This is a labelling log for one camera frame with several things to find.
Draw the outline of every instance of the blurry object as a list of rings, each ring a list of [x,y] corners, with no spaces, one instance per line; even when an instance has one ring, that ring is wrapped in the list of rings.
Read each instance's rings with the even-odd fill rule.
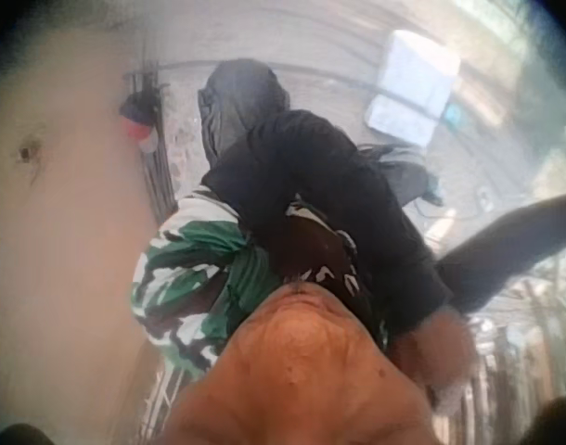
[[[566,398],[555,399],[536,416],[520,445],[566,444]]]
[[[376,86],[388,94],[374,97],[366,124],[426,147],[450,97],[460,58],[409,31],[393,32],[387,47]]]
[[[158,148],[155,129],[158,107],[158,94],[153,90],[132,93],[120,107],[122,126],[143,153],[153,153]]]
[[[421,195],[421,199],[435,207],[444,206],[444,189],[442,188],[440,178],[435,174],[428,173],[428,188],[426,188],[425,193]]]
[[[175,212],[177,204],[163,135],[157,66],[148,63],[141,72],[132,75],[132,93],[122,104],[120,113],[126,133],[141,149],[151,207],[157,223],[162,224]],[[140,90],[137,89],[139,76]]]
[[[495,208],[487,187],[482,186],[477,189],[477,203],[479,204],[479,208],[485,213],[489,213]]]
[[[34,426],[15,424],[0,433],[0,445],[54,445],[54,442]]]

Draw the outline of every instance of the hand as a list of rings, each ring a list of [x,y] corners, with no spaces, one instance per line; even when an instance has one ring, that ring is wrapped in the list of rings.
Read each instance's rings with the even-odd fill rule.
[[[477,351],[465,320],[443,307],[391,341],[389,358],[431,395],[436,411],[455,408],[477,371]]]

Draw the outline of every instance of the person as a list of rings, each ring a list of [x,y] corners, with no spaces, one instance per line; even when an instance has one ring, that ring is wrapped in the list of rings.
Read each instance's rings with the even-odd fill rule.
[[[161,443],[438,443],[432,410],[459,401],[476,363],[444,277],[470,282],[403,214],[401,174],[289,110],[260,62],[220,64],[199,108],[211,169],[131,297],[185,371]]]

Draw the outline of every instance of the black sleeve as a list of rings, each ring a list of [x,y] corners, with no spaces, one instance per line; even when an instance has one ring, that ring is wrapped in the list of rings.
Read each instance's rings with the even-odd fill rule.
[[[202,183],[251,231],[282,215],[301,194],[354,240],[371,271],[372,293],[386,301],[393,333],[415,327],[449,297],[385,178],[344,133],[308,111],[285,112],[255,127]]]
[[[450,251],[438,273],[461,313],[478,311],[512,276],[566,248],[566,195],[502,216]]]

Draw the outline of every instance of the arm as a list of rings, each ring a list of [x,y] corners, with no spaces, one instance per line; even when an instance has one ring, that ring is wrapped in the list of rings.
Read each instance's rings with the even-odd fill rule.
[[[449,296],[383,175],[347,136],[312,113],[290,111],[258,125],[224,153],[202,183],[252,231],[283,214],[301,194],[352,237],[372,271],[373,293],[388,304],[394,333],[417,326]]]
[[[151,240],[133,281],[136,320],[193,378],[211,367],[231,329],[279,285],[238,215],[202,188],[180,201]]]

